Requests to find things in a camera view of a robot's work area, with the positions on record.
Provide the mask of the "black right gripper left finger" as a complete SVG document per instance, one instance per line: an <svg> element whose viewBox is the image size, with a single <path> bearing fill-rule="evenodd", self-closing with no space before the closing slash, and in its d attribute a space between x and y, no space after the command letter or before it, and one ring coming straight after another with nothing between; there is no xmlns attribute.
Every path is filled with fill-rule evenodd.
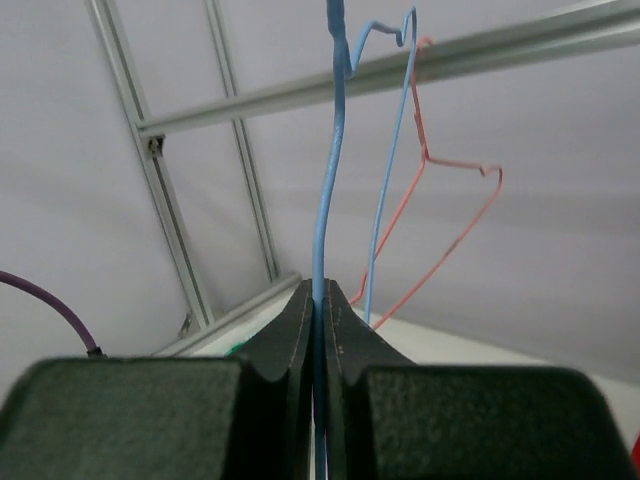
<svg viewBox="0 0 640 480"><path fill-rule="evenodd" d="M5 479L305 479L311 284L224 357L50 359L1 410Z"/></svg>

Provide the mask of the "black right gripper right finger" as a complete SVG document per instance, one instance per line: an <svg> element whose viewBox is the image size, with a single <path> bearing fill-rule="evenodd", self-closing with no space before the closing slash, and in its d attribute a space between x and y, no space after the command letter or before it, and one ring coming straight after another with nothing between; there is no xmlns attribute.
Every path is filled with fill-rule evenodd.
<svg viewBox="0 0 640 480"><path fill-rule="evenodd" d="M325 284L332 479L634 479L609 406L552 366L419 365Z"/></svg>

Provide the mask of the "pink wire hanger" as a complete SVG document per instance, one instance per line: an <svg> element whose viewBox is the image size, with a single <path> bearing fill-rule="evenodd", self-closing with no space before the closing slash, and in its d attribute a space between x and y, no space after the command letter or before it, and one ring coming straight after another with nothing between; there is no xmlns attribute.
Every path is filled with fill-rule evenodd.
<svg viewBox="0 0 640 480"><path fill-rule="evenodd" d="M432 44L433 44L433 41L429 37L422 37L417 41L416 56L411 64L410 77L409 77L409 87L410 87L410 92L411 92L411 97L413 102L413 108L414 108L414 122L416 126L417 138L420 146L420 160L418 163L418 167L411 182L409 183L409 186L407 187L407 189L405 190L405 193L401 197L401 200L398 206L394 210L391 216L391 219L382 234L381 239L375 240L374 247L369 252L367 266L365 267L365 270L363 271L363 274L360 279L359 290L349 301L349 304L351 306L355 306L356 304L359 303L359 301L362 298L365 298L365 307L363 311L364 321L374 330L377 330L382 325L384 325L442 267L444 262L451 256L451 254L456 250L459 244L469 235L471 230L477 225L480 219L489 210L491 205L495 202L495 200L501 193L501 190L503 187L504 170L499 165L483 165L481 163L449 160L444 158L435 158L430 153L426 132L425 132L425 127L424 127L422 111L421 111L420 98L419 98L419 93L417 88L416 64L417 64L418 56L424 51L426 51ZM371 294L373 292L372 272L375 266L375 261L377 260L381 250L384 248L386 242L388 241L391 233L394 230L394 227L396 226L401 215L403 214L428 164L437 165L441 167L448 167L453 169L477 171L479 175L483 178L486 178L491 174L496 173L497 182L496 182L495 189L489 195L489 197L486 199L486 201L483 203L480 209L472 217L469 224L461 231L461 233L455 238L455 240L445 250L445 252L441 255L441 257L430 267L430 269L392 307L390 307L384 314L382 314L378 320L372 322L371 321Z"/></svg>

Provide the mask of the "green tank top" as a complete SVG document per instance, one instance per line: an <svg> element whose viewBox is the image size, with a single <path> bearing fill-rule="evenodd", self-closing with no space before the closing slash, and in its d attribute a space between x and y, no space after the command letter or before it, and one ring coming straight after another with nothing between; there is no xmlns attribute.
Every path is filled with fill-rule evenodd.
<svg viewBox="0 0 640 480"><path fill-rule="evenodd" d="M238 352L243 346L245 345L245 342L241 342L241 343L237 343L235 345L233 345L227 352L226 352L226 356L230 356L235 354L236 352Z"/></svg>

